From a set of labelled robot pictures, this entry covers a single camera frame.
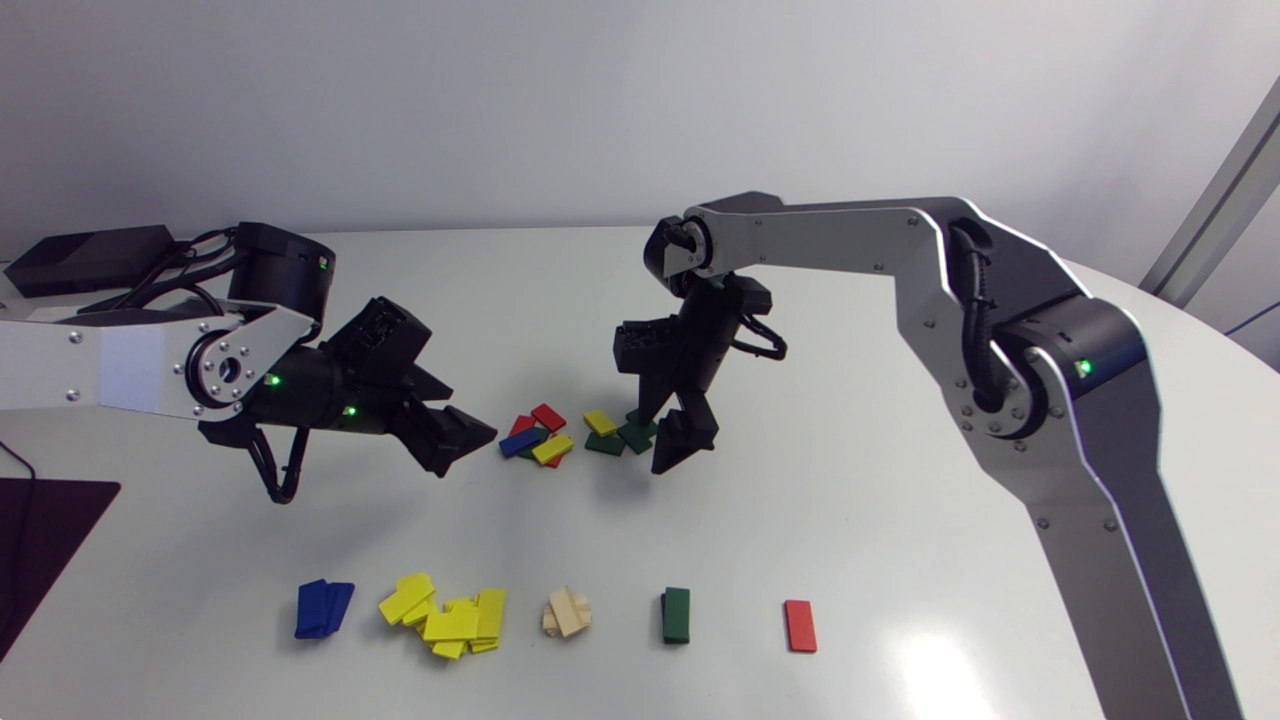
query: black cable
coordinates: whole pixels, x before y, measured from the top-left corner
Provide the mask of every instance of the black cable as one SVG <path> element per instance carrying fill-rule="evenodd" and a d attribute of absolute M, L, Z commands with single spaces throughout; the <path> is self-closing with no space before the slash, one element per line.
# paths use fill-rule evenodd
<path fill-rule="evenodd" d="M 1249 324 L 1249 323 L 1252 323 L 1253 320 L 1257 320 L 1257 319 L 1258 319 L 1258 318 L 1261 318 L 1262 315 L 1266 315 L 1267 313 L 1270 313 L 1270 311 L 1275 310 L 1276 307 L 1280 307 L 1280 301 L 1276 301 L 1276 302 L 1272 302 L 1271 305 L 1267 305 L 1267 306 L 1266 306 L 1266 307 L 1263 307 L 1262 310 L 1258 310 L 1257 313 L 1254 313 L 1253 315 L 1251 315 L 1248 320 L 1244 320 L 1244 322 L 1243 322 L 1243 323 L 1240 323 L 1239 325 L 1235 325 L 1234 328 L 1231 328 L 1231 329 L 1226 331 L 1226 333 L 1224 333 L 1224 334 L 1233 334 L 1233 333 L 1235 333 L 1235 331 L 1240 331 L 1240 329 L 1244 329 L 1244 327 L 1245 327 L 1245 325 L 1248 325 L 1248 324 Z"/>
<path fill-rule="evenodd" d="M 753 332 L 753 333 L 763 337 L 764 340 L 769 341 L 771 343 L 773 343 L 773 350 L 769 350 L 767 347 L 760 347 L 760 346 L 756 346 L 756 345 L 750 345 L 750 343 L 746 343 L 746 342 L 742 342 L 742 341 L 739 341 L 739 340 L 735 340 L 735 341 L 730 342 L 730 345 L 733 346 L 733 350 L 740 350 L 742 352 L 750 352 L 751 355 L 755 355 L 756 357 L 767 357 L 769 360 L 783 360 L 783 359 L 786 359 L 786 356 L 787 356 L 787 343 L 786 343 L 785 340 L 782 340 L 782 336 L 780 336 L 778 333 L 776 333 L 772 329 L 769 329 L 769 327 L 765 325 L 764 323 L 762 323 L 760 320 L 758 320 L 755 318 L 755 315 L 746 315 L 746 314 L 739 315 L 737 316 L 737 322 L 739 322 L 740 325 L 742 325 L 748 331 L 750 331 L 750 332 Z"/>

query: wooden block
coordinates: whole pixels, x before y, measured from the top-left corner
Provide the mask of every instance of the wooden block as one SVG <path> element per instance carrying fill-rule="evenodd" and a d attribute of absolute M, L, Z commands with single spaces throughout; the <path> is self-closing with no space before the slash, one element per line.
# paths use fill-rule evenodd
<path fill-rule="evenodd" d="M 507 591 L 502 588 L 485 588 L 476 597 L 476 610 L 480 612 L 480 621 L 476 625 L 476 637 L 481 639 L 497 639 L 502 635 L 502 614 L 507 606 Z"/>
<path fill-rule="evenodd" d="M 453 610 L 426 616 L 422 639 L 438 643 L 440 641 L 474 641 L 480 614 L 470 605 L 454 605 Z"/>
<path fill-rule="evenodd" d="M 559 625 L 556 624 L 556 612 L 552 611 L 550 603 L 543 607 L 543 632 L 553 638 L 559 634 Z"/>
<path fill-rule="evenodd" d="M 818 652 L 818 637 L 813 632 L 813 607 L 808 600 L 788 600 L 782 603 L 787 614 L 787 643 L 791 652 Z"/>
<path fill-rule="evenodd" d="M 511 427 L 511 432 L 507 433 L 507 437 L 518 436 L 520 433 L 534 427 L 534 423 L 536 423 L 536 420 L 534 420 L 531 415 L 521 415 L 516 418 L 516 424 Z"/>
<path fill-rule="evenodd" d="M 435 585 L 431 584 L 431 578 L 426 573 L 406 575 L 397 580 L 396 585 L 396 592 L 378 603 L 378 610 L 381 611 L 388 625 L 399 623 L 410 610 L 435 592 Z"/>
<path fill-rule="evenodd" d="M 552 436 L 547 438 L 547 442 L 534 448 L 534 460 L 539 465 L 545 465 L 570 450 L 573 450 L 573 438 L 568 436 Z"/>
<path fill-rule="evenodd" d="M 550 605 L 552 612 L 556 614 L 556 624 L 559 626 L 561 634 L 566 638 L 586 628 L 582 624 L 581 615 L 577 614 L 577 607 L 573 606 L 573 596 L 568 588 L 553 592 Z"/>
<path fill-rule="evenodd" d="M 645 450 L 653 447 L 653 442 L 649 441 L 649 436 L 645 434 L 643 428 L 627 423 L 618 428 L 618 436 L 631 446 L 631 450 L 636 455 L 640 455 Z"/>
<path fill-rule="evenodd" d="M 586 436 L 586 442 L 584 446 L 588 450 L 594 450 L 596 452 L 607 452 L 609 455 L 622 455 L 622 451 L 627 447 L 627 441 L 618 436 L 617 430 L 609 437 L 600 437 L 596 433 Z"/>
<path fill-rule="evenodd" d="M 591 428 L 591 432 L 600 437 L 609 437 L 618 432 L 618 425 L 604 414 L 604 410 L 591 410 L 582 415 L 582 419 L 586 420 L 586 425 Z"/>
<path fill-rule="evenodd" d="M 564 427 L 564 418 L 561 418 L 559 413 L 552 410 L 552 406 L 545 402 L 534 407 L 534 411 L 530 413 L 530 415 L 532 415 L 539 423 L 547 425 L 547 429 L 553 433 Z"/>
<path fill-rule="evenodd" d="M 417 625 L 419 623 L 426 620 L 428 615 L 435 615 L 440 609 L 435 606 L 435 593 L 431 593 L 426 600 L 415 605 L 408 612 L 401 618 L 401 623 L 404 625 Z"/>
<path fill-rule="evenodd" d="M 462 657 L 462 651 L 465 651 L 466 648 L 467 648 L 467 641 L 445 641 L 433 644 L 431 652 L 439 655 L 440 657 L 457 660 Z"/>
<path fill-rule="evenodd" d="M 534 430 L 538 432 L 538 445 L 541 445 L 541 443 L 547 442 L 547 438 L 552 437 L 552 432 L 548 430 L 547 428 L 536 427 L 536 428 L 534 428 Z M 525 450 L 521 450 L 516 455 L 518 455 L 521 457 L 527 457 L 529 460 L 532 460 L 534 459 L 534 447 L 538 447 L 538 445 L 535 445 L 532 447 L 526 447 Z"/>
<path fill-rule="evenodd" d="M 662 642 L 689 643 L 689 589 L 667 588 L 662 593 Z"/>

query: green block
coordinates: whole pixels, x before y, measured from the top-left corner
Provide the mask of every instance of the green block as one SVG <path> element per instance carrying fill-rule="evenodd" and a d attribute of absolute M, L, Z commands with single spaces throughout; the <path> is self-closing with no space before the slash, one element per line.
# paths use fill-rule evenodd
<path fill-rule="evenodd" d="M 547 438 L 552 437 L 552 432 L 548 430 L 547 428 L 541 427 L 541 425 L 534 425 L 534 430 L 538 432 L 538 437 L 540 438 L 538 441 L 538 445 L 541 445 L 541 443 L 547 442 Z M 531 446 L 526 447 L 525 450 L 521 450 L 516 455 L 518 455 L 521 457 L 527 457 L 529 460 L 532 460 L 534 459 L 534 448 L 538 447 L 538 445 L 531 445 Z"/>
<path fill-rule="evenodd" d="M 627 423 L 621 428 L 618 428 L 618 437 L 621 437 L 623 442 L 630 445 L 631 450 L 634 450 L 636 455 L 640 455 L 645 450 L 653 447 L 653 443 L 649 442 L 649 436 L 644 433 L 644 428 L 637 428 L 631 423 Z"/>
<path fill-rule="evenodd" d="M 689 644 L 689 588 L 662 593 L 662 642 Z"/>
<path fill-rule="evenodd" d="M 639 407 L 636 407 L 635 410 L 627 413 L 627 421 L 631 423 L 632 425 L 636 425 L 637 428 L 640 427 L 640 409 Z M 658 434 L 658 423 L 649 423 L 648 425 L 645 425 L 641 429 L 644 430 L 644 437 L 653 437 L 653 436 Z"/>
<path fill-rule="evenodd" d="M 620 438 L 617 434 L 609 437 L 600 437 L 595 433 L 586 436 L 586 448 L 594 450 L 596 452 L 608 452 L 609 455 L 622 455 L 622 448 L 627 446 L 627 441 Z"/>

